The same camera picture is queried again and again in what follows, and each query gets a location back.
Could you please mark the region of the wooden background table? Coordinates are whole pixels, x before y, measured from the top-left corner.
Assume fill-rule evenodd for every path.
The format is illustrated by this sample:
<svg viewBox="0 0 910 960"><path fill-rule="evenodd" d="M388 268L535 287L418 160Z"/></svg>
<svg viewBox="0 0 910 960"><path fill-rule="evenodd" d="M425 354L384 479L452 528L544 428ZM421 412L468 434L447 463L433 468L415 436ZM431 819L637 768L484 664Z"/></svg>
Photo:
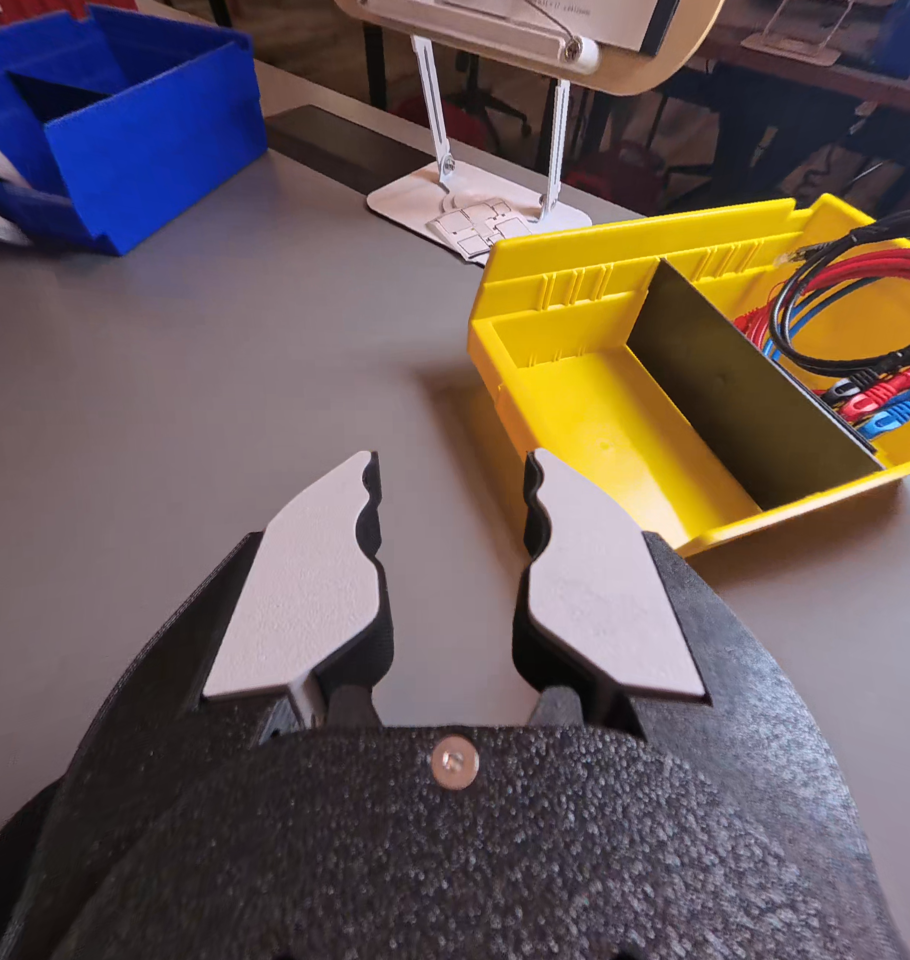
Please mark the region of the wooden background table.
<svg viewBox="0 0 910 960"><path fill-rule="evenodd" d="M728 1L696 57L910 114L910 78L879 71L871 56L892 5L886 1ZM838 56L832 64L787 56L773 47L779 38L835 51Z"/></svg>

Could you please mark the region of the blue plastic bin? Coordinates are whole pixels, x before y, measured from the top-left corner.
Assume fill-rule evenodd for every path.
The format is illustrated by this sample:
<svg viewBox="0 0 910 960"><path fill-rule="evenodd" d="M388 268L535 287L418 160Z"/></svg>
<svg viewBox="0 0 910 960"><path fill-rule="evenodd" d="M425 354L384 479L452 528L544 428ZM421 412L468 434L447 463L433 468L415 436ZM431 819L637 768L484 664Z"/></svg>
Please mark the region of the blue plastic bin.
<svg viewBox="0 0 910 960"><path fill-rule="evenodd" d="M267 150L250 38L92 5L0 27L0 239L123 256Z"/></svg>

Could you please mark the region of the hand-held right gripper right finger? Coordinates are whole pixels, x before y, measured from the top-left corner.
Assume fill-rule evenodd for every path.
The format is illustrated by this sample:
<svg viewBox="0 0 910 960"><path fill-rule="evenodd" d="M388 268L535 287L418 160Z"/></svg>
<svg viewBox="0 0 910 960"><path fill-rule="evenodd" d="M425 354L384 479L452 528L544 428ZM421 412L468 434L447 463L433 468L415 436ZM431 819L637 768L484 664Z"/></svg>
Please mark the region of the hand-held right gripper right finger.
<svg viewBox="0 0 910 960"><path fill-rule="evenodd" d="M543 698L596 726L642 732L636 699L707 706L708 688L645 533L544 448L526 457L524 546L511 655Z"/></svg>

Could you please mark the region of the black bin divider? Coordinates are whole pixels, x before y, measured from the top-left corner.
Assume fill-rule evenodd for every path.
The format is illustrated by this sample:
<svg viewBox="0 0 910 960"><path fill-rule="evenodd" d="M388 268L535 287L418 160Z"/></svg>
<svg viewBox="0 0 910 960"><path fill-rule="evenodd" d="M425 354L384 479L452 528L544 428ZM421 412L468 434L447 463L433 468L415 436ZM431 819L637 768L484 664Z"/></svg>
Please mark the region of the black bin divider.
<svg viewBox="0 0 910 960"><path fill-rule="evenodd" d="M868 441L761 354L665 258L627 346L761 510L883 470Z"/></svg>

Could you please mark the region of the white paper tags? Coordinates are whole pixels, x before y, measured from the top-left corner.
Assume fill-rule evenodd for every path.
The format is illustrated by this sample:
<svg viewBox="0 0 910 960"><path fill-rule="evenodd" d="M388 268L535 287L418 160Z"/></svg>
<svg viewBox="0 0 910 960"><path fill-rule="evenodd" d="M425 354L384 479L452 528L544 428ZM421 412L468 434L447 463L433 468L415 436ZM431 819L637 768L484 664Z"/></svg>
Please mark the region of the white paper tags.
<svg viewBox="0 0 910 960"><path fill-rule="evenodd" d="M426 223L428 234L467 263L484 266L500 241L533 235L533 222L502 198L444 210Z"/></svg>

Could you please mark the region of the yellow plastic bin with divider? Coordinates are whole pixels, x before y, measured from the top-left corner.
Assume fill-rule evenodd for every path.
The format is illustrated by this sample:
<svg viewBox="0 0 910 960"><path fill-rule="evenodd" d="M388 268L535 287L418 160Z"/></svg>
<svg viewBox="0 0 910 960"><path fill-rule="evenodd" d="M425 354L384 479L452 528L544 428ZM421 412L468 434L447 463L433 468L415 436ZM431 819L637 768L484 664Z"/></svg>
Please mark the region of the yellow plastic bin with divider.
<svg viewBox="0 0 910 960"><path fill-rule="evenodd" d="M869 442L881 473L761 510L629 350L665 258ZM765 200L499 243L468 353L518 454L545 449L683 556L910 475L910 210Z"/></svg>

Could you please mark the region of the round wooden board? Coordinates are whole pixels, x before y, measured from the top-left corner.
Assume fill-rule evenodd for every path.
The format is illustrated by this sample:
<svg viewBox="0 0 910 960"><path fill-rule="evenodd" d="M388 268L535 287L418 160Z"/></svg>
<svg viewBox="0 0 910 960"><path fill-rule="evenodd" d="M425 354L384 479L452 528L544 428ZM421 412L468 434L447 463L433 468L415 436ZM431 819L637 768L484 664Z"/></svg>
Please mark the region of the round wooden board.
<svg viewBox="0 0 910 960"><path fill-rule="evenodd" d="M338 1L348 16L616 96L651 90L701 46L724 1Z"/></svg>

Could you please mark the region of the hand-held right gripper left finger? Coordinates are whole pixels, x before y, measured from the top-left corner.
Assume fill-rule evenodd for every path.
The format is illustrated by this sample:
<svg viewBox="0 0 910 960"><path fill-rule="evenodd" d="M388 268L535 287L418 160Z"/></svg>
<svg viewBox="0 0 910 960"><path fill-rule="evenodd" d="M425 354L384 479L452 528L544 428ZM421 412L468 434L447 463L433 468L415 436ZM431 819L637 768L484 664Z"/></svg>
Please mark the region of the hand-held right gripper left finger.
<svg viewBox="0 0 910 960"><path fill-rule="evenodd" d="M362 450L268 523L202 689L209 701L279 693L302 729L338 690L371 691L393 661L381 473Z"/></svg>

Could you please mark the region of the white folding stand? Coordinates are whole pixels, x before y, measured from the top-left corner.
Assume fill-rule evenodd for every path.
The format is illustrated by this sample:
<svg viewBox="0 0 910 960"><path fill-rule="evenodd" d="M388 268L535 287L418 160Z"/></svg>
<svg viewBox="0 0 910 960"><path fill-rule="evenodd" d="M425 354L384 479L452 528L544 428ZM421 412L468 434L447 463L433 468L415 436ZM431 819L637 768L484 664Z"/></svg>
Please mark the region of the white folding stand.
<svg viewBox="0 0 910 960"><path fill-rule="evenodd" d="M454 252L428 234L426 223L444 210L465 208L492 198L507 201L528 217L534 224L533 235L590 227L592 222L586 213L559 198L570 99L569 81L561 79L556 85L547 186L543 194L536 196L532 190L514 181L454 158L444 121L433 44L419 35L412 37L412 44L436 157L413 173L369 193L366 197L368 209L451 253Z"/></svg>

